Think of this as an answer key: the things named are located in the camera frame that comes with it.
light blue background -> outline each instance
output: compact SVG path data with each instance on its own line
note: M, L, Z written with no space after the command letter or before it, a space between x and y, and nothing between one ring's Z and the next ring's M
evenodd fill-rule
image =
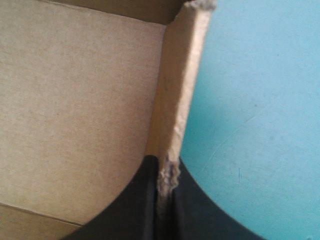
M320 0L220 0L182 158L268 240L320 240Z

cardboard flap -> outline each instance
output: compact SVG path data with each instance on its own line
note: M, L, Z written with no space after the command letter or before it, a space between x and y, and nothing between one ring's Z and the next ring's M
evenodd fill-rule
M157 92L145 151L146 155L154 155L160 160L160 178L163 178L158 183L160 194L167 195L177 185L180 149L204 38L214 8L213 0L186 2L164 34Z

black object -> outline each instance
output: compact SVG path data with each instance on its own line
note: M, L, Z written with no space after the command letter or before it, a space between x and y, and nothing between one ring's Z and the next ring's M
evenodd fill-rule
M179 186L172 195L170 239L262 240L212 202L183 163L180 170ZM63 240L155 239L157 176L157 158L145 156L131 182L114 202Z

brown cardboard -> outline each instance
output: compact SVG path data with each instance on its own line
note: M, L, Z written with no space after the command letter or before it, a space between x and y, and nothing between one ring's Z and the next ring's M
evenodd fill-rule
M55 0L56 2L167 25L185 0Z
M165 27L0 1L0 203L84 224L144 156Z
M179 161L200 56L214 2L184 4L165 30L146 155Z
M186 3L166 28L145 21L167 24L181 1L62 1L118 15L0 1L0 239L58 239L144 154L178 162L210 11Z
M0 205L1 240L57 240L79 226Z

blue wall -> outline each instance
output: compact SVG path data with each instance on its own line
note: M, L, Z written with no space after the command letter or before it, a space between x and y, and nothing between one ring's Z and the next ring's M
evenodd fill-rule
M268 240L320 240L320 1L220 0L181 152Z

